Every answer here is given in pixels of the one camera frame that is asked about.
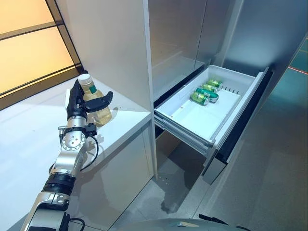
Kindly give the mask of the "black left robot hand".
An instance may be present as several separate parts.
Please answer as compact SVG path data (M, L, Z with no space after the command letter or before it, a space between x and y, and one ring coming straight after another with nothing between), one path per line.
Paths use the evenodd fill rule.
M113 92L109 91L105 96L89 101L83 99L84 91L78 80L69 91L68 105L66 106L67 120L74 116L87 119L87 113L100 111L109 106L113 99Z

